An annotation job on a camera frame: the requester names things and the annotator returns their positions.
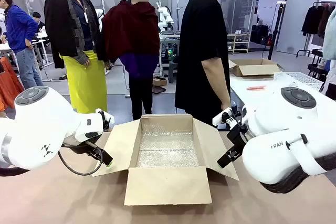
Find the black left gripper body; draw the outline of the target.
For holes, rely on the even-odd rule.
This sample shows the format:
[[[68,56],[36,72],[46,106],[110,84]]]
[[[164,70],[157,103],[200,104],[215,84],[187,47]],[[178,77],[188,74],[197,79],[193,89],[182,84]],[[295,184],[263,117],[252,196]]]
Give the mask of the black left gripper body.
[[[69,148],[76,154],[87,154],[89,156],[101,156],[102,155],[101,149],[96,144],[91,143],[90,141],[84,141],[77,146],[62,143],[61,147]]]

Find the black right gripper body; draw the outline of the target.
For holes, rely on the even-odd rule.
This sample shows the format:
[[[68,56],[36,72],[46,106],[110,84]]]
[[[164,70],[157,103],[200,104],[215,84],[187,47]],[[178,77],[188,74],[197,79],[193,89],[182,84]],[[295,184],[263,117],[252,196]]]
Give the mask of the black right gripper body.
[[[245,133],[247,133],[247,131],[247,126],[244,124],[236,124],[231,128],[227,134],[227,138],[233,143],[233,147],[229,149],[230,154],[242,153],[247,142],[247,139],[245,138]]]

